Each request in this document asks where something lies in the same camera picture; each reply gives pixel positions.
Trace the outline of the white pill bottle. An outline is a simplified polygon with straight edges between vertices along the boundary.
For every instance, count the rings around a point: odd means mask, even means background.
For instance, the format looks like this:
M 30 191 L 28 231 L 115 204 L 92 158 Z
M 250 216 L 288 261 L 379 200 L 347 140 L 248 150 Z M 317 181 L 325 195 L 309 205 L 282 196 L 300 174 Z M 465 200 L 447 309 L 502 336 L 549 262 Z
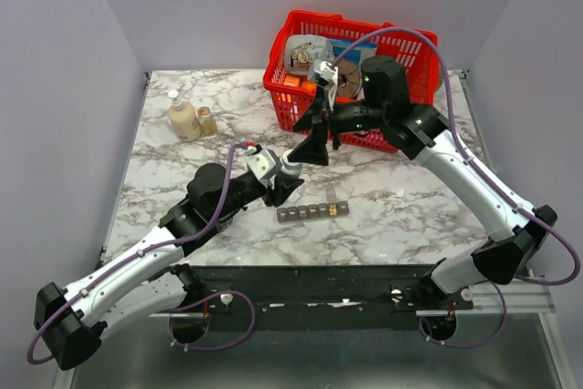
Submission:
M 285 150 L 280 157 L 281 173 L 294 179 L 298 179 L 302 174 L 302 163 L 290 160 L 291 149 Z

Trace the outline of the grey weekly pill organizer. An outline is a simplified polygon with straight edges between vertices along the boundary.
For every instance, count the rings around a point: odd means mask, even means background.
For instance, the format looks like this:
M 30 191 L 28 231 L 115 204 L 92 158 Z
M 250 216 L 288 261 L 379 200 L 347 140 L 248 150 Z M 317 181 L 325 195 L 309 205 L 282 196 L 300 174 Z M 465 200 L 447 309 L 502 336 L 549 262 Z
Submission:
M 276 210 L 277 221 L 283 224 L 310 220 L 333 220 L 347 217 L 350 214 L 348 201 L 339 200 L 335 188 L 326 189 L 325 196 L 325 202 L 278 208 Z

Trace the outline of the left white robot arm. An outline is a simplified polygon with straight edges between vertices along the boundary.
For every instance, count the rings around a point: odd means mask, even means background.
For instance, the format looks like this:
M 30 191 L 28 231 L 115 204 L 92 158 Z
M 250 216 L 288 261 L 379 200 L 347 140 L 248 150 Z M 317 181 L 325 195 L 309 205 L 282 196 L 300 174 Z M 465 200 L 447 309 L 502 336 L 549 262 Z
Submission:
M 95 354 L 117 328 L 152 313 L 179 308 L 195 310 L 202 290 L 180 260 L 229 226 L 248 204 L 262 200 L 279 207 L 303 183 L 302 165 L 268 150 L 245 159 L 246 170 L 231 176 L 232 165 L 207 163 L 173 206 L 146 236 L 116 259 L 86 277 L 60 287 L 54 282 L 36 294 L 34 327 L 26 359 L 44 342 L 48 361 L 73 369 Z

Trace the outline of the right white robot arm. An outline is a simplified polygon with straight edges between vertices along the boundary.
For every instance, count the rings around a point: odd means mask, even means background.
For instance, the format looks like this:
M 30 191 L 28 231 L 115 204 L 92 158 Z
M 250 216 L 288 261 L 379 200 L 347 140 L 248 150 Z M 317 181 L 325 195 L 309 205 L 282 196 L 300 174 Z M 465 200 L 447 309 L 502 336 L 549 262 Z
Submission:
M 360 71 L 363 99 L 338 103 L 337 69 L 323 60 L 314 62 L 310 74 L 316 94 L 293 127 L 309 135 L 289 154 L 289 161 L 326 166 L 328 142 L 339 148 L 341 134 L 379 130 L 388 145 L 443 181 L 486 231 L 485 243 L 439 261 L 426 274 L 418 289 L 421 302 L 437 309 L 466 286 L 509 284 L 542 245 L 548 227 L 557 220 L 555 211 L 549 206 L 536 208 L 512 192 L 454 139 L 443 114 L 431 105 L 412 102 L 404 67 L 392 57 L 369 57 Z

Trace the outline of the orange fruit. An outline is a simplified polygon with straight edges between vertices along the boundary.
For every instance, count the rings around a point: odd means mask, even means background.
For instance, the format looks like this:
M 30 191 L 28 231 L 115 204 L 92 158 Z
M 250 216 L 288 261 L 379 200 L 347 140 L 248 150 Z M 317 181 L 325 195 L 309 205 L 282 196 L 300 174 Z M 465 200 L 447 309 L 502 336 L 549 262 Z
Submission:
M 311 94 L 314 94 L 317 90 L 317 85 L 310 80 L 304 79 L 301 82 L 301 89 L 306 90 L 307 92 L 309 92 Z

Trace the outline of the orange small box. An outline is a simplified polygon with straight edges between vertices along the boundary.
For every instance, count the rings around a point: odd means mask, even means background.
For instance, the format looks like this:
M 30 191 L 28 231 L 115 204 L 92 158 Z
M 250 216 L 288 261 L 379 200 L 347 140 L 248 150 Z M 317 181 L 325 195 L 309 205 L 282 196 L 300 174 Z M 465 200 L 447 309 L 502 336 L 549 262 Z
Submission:
M 286 75 L 282 84 L 286 87 L 300 87 L 302 84 L 302 79 L 297 76 Z

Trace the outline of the brown round paper package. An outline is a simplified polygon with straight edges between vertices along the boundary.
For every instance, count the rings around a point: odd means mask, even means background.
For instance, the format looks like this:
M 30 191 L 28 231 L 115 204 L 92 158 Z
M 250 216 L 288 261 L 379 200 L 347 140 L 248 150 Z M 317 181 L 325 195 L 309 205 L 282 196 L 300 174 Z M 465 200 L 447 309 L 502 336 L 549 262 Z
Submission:
M 355 63 L 343 59 L 338 64 L 338 73 L 337 96 L 356 99 L 362 82 L 360 68 Z

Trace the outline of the silver snack pouch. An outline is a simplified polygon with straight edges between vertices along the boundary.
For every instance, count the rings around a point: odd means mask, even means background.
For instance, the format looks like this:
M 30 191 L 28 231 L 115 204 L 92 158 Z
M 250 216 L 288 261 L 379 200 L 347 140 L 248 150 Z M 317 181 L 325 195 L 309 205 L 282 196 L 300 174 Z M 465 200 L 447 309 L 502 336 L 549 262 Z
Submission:
M 316 60 L 333 61 L 332 41 L 324 36 L 292 35 L 284 48 L 284 68 L 294 76 L 306 76 Z

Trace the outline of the small amber bottle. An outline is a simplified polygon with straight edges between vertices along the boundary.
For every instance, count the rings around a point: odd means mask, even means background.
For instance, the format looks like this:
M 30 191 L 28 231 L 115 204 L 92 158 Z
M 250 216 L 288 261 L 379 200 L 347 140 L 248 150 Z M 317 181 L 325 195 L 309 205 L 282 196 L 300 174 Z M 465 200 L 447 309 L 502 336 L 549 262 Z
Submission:
M 209 107 L 200 107 L 198 109 L 198 119 L 200 123 L 201 134 L 203 136 L 214 136 L 218 133 L 218 127 Z

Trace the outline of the red plastic shopping basket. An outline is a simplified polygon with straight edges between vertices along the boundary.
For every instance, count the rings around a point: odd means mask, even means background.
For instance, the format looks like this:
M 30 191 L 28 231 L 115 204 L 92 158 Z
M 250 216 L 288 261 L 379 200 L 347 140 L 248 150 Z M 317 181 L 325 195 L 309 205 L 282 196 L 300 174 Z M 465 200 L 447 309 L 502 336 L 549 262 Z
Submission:
M 290 159 L 326 165 L 328 142 L 384 152 L 422 147 L 428 139 L 415 123 L 444 124 L 432 109 L 437 44 L 431 31 L 291 11 L 263 76 L 280 127 L 306 136 Z

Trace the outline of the yellow liquid bottle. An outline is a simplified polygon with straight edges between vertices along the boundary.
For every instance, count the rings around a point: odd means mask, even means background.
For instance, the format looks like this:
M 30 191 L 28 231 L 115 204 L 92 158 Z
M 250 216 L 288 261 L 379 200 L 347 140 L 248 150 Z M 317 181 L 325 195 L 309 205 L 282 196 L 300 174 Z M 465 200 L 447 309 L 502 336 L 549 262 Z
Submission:
M 183 142 L 191 142 L 201 136 L 200 123 L 192 104 L 184 99 L 178 90 L 168 92 L 171 105 L 168 110 L 170 124 Z

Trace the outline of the black table front rail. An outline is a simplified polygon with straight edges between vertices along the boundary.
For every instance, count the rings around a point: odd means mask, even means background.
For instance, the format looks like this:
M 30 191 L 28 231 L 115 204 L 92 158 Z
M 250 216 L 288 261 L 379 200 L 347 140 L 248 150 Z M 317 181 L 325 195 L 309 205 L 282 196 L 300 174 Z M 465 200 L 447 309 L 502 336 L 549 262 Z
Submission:
M 179 334 L 214 332 L 413 330 L 417 313 L 442 315 L 464 304 L 458 292 L 432 293 L 426 265 L 189 266 L 169 273 L 193 309 L 171 317 Z

